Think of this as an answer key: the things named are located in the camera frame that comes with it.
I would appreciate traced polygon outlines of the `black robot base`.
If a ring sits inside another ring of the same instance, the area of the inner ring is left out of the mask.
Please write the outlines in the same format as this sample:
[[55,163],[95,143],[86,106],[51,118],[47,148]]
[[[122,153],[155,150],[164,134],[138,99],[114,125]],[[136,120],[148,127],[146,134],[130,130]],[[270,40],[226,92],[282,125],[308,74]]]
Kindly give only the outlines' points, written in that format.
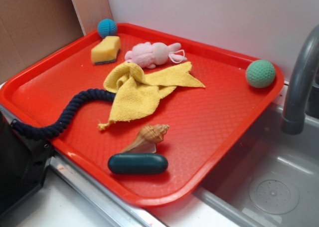
[[1,219],[43,187],[52,153],[49,142],[24,138],[0,115]]

